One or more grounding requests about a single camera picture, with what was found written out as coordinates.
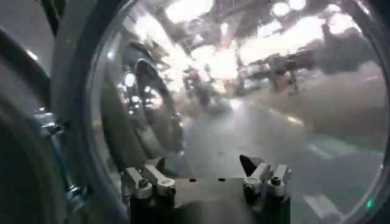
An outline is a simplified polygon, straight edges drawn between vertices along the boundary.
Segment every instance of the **ceiling light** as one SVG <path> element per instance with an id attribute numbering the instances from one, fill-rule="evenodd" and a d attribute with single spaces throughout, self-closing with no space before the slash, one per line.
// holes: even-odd
<path id="1" fill-rule="evenodd" d="M 221 32 L 222 35 L 225 35 L 227 33 L 227 30 L 229 29 L 229 25 L 227 23 L 222 23 L 221 24 Z"/>
<path id="2" fill-rule="evenodd" d="M 328 5 L 327 10 L 332 11 L 332 12 L 340 12 L 341 11 L 340 7 L 338 5 L 334 5 L 334 4 Z"/>
<path id="3" fill-rule="evenodd" d="M 293 10 L 302 10 L 306 6 L 306 0 L 289 0 L 288 4 Z"/>
<path id="4" fill-rule="evenodd" d="M 277 17 L 283 17 L 291 11 L 287 3 L 278 2 L 272 7 L 272 13 Z"/>
<path id="5" fill-rule="evenodd" d="M 213 3 L 213 0 L 178 0 L 172 3 L 165 13 L 173 23 L 191 21 L 210 11 Z"/>

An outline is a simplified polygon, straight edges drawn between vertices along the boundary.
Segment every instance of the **screw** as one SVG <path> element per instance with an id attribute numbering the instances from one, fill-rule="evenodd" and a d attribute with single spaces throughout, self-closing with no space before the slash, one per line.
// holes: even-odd
<path id="1" fill-rule="evenodd" d="M 277 176 L 273 176 L 271 178 L 271 184 L 274 185 L 274 186 L 280 186 L 280 184 L 282 183 L 281 179 Z"/>
<path id="2" fill-rule="evenodd" d="M 144 187 L 147 186 L 148 183 L 149 183 L 149 182 L 147 182 L 147 180 L 145 180 L 145 179 L 140 179 L 140 180 L 138 181 L 138 187 L 144 188 Z"/>

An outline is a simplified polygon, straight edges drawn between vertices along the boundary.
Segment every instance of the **glass dome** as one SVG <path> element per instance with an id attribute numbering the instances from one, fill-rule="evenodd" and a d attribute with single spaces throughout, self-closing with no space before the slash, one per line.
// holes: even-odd
<path id="1" fill-rule="evenodd" d="M 286 164 L 291 223 L 341 223 L 362 203 L 370 209 L 389 107 L 369 15 L 344 1 L 127 7 L 91 80 L 93 130 L 113 182 L 112 148 L 133 149 L 131 135 L 140 143 L 129 163 L 163 156 L 175 177 L 245 176 L 240 155 Z"/>

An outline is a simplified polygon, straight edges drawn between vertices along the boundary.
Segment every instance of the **metal rim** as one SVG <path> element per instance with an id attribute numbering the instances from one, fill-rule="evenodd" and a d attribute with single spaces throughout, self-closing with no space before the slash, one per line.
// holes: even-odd
<path id="1" fill-rule="evenodd" d="M 82 30 L 78 30 L 77 32 L 71 31 L 72 27 L 69 27 L 66 25 L 64 27 L 62 27 L 62 29 L 59 33 L 59 36 L 58 36 L 59 41 L 57 43 L 57 45 L 60 47 L 55 55 L 56 56 L 55 61 L 57 61 L 57 64 L 58 64 L 58 61 L 61 59 L 59 52 L 63 53 L 61 50 L 64 49 L 64 46 L 67 46 L 67 43 L 66 43 L 67 33 L 73 33 L 73 36 L 76 37 L 76 43 L 78 43 L 77 44 L 78 46 L 83 46 L 83 43 L 86 43 L 87 36 L 88 36 L 88 41 L 90 41 L 90 42 L 91 42 L 90 38 L 93 37 L 93 41 L 90 44 L 88 44 L 88 47 L 74 47 L 72 49 L 65 50 L 65 51 L 69 52 L 69 53 L 67 53 L 68 54 L 67 63 L 69 63 L 69 61 L 71 61 L 71 63 L 70 63 L 70 65 L 67 65 L 67 66 L 64 66 L 64 64 L 59 65 L 58 68 L 63 68 L 63 69 L 70 68 L 69 69 L 70 71 L 66 70 L 67 72 L 59 72 L 57 75 L 54 75 L 54 77 L 55 77 L 55 76 L 60 76 L 61 73 L 69 74 L 67 80 L 72 80 L 75 78 L 75 76 L 82 74 L 83 78 L 82 79 L 78 78 L 81 81 L 81 82 L 79 81 L 80 83 L 78 83 L 79 87 L 83 87 L 84 84 L 86 83 L 86 77 L 85 77 L 86 75 L 85 74 L 89 71 L 90 62 L 93 61 L 93 59 L 94 59 L 93 56 L 97 55 L 96 51 L 95 51 L 96 48 L 98 48 L 98 49 L 100 48 L 98 46 L 100 46 L 100 44 L 101 44 L 100 40 L 103 37 L 103 34 L 101 33 L 102 30 L 104 30 L 104 31 L 109 30 L 110 23 L 106 22 L 106 21 L 111 21 L 115 17 L 115 14 L 118 12 L 118 10 L 115 10 L 113 12 L 110 10 L 107 10 L 107 6 L 108 5 L 110 6 L 109 9 L 117 9 L 119 5 L 122 5 L 121 1 L 108 1 L 108 0 L 100 0 L 100 1 L 90 0 L 90 1 L 88 1 L 88 3 L 90 5 L 87 7 L 89 7 L 89 8 L 83 8 L 83 4 L 81 4 L 81 3 L 70 4 L 68 11 L 71 11 L 72 9 L 78 7 L 78 8 L 80 8 L 80 10 L 78 10 L 78 11 L 91 12 L 91 16 L 89 18 L 84 18 L 82 20 L 82 22 L 83 22 L 82 24 L 85 25 L 85 27 L 90 27 L 90 26 L 91 27 L 87 28 L 83 32 L 82 32 Z M 352 1 L 351 3 L 355 4 L 357 9 L 359 8 L 359 6 L 356 4 L 355 1 Z M 377 34 L 381 35 L 380 38 L 378 38 L 378 35 L 375 37 L 376 39 L 374 40 L 374 46 L 376 47 L 377 51 L 381 55 L 382 59 L 383 58 L 386 58 L 386 59 L 390 58 L 387 52 L 381 50 L 381 49 L 384 49 L 384 47 L 388 45 L 387 42 L 384 41 L 385 39 L 383 38 L 384 37 L 383 32 L 378 26 L 374 26 L 374 24 L 376 23 L 376 21 L 379 18 L 375 17 L 374 15 L 366 15 L 366 16 L 370 17 L 371 19 L 376 19 L 375 22 L 373 20 L 371 21 L 373 23 L 372 28 L 373 28 L 373 30 L 375 30 L 375 32 Z M 64 24 L 66 24 L 67 21 L 72 20 L 70 17 L 71 16 L 69 14 L 67 14 L 65 16 Z M 92 25 L 93 22 L 97 21 L 98 17 L 99 17 L 99 21 L 105 21 L 105 22 Z M 389 74 L 389 71 L 390 71 L 389 66 L 385 63 L 385 61 L 382 61 L 382 64 L 383 64 L 384 69 L 386 70 L 385 74 Z M 386 78 L 386 86 L 389 86 L 388 85 L 388 82 L 389 82 L 388 77 L 385 77 L 385 78 Z M 82 97 L 80 97 L 81 99 L 76 99 L 76 97 L 74 97 L 74 96 L 70 97 L 69 99 L 65 99 L 68 102 L 67 103 L 68 105 L 65 107 L 62 106 L 62 108 L 66 108 L 66 110 L 65 110 L 65 112 L 60 112 L 62 114 L 62 116 L 60 116 L 60 118 L 62 118 L 63 120 L 64 119 L 67 120 L 68 118 L 75 118 L 76 116 L 79 116 L 81 118 L 76 119 L 77 121 L 79 121 L 80 123 L 82 123 L 84 125 L 88 124 L 85 121 L 85 118 L 87 118 L 87 115 L 85 114 L 85 110 L 81 109 L 81 107 L 78 110 L 74 110 L 75 106 L 72 107 L 72 104 L 83 105 L 85 102 L 88 101 L 88 99 L 85 98 L 85 97 L 88 97 L 88 94 L 86 93 L 86 91 L 88 91 L 88 90 L 85 88 L 82 88 L 82 91 L 77 90 L 78 93 L 82 93 L 81 94 Z M 61 106 L 58 106 L 55 109 L 57 109 L 57 111 L 60 111 L 59 108 L 61 108 Z M 85 130 L 86 127 L 84 127 L 82 125 L 79 125 L 79 127 L 82 128 L 83 131 L 79 130 L 78 134 L 81 134 L 82 136 L 87 137 L 86 130 Z M 78 147 L 85 146 L 85 145 L 87 145 L 89 147 L 91 146 L 91 145 L 87 144 L 85 142 L 85 140 L 81 140 L 80 138 L 78 139 L 77 143 L 79 143 L 79 142 L 82 142 L 82 144 L 79 144 Z M 390 201 L 388 200 L 389 199 L 388 196 L 390 194 L 390 192 L 388 191 L 388 188 L 390 187 L 390 178 L 388 178 L 386 176 L 386 174 L 389 171 L 389 165 L 388 165 L 389 160 L 390 160 L 389 147 L 387 147 L 385 160 L 384 160 L 384 168 L 382 170 L 381 177 L 379 179 L 379 184 L 376 184 L 376 186 L 374 186 L 374 189 L 371 192 L 371 195 L 374 195 L 375 198 L 378 198 L 378 201 L 383 202 L 383 203 L 378 203 L 378 205 L 380 205 L 380 204 L 384 205 L 385 202 L 386 202 L 386 205 L 390 203 Z M 96 184 L 105 184 L 103 180 L 104 179 L 100 177 L 100 179 L 95 183 Z M 107 194 L 107 192 L 102 192 L 102 193 L 104 194 L 102 196 L 102 198 L 109 196 L 109 194 Z M 353 216 L 349 217 L 349 221 L 354 222 L 354 221 L 360 220 L 362 222 L 368 222 L 368 220 L 370 220 L 374 214 L 380 215 L 380 214 L 376 214 L 376 213 L 384 212 L 384 211 L 379 211 L 380 208 L 381 208 L 381 206 L 378 206 L 377 209 L 371 209 L 370 211 L 365 211 L 363 217 L 362 217 L 362 213 L 360 213 L 360 212 L 354 213 Z"/>

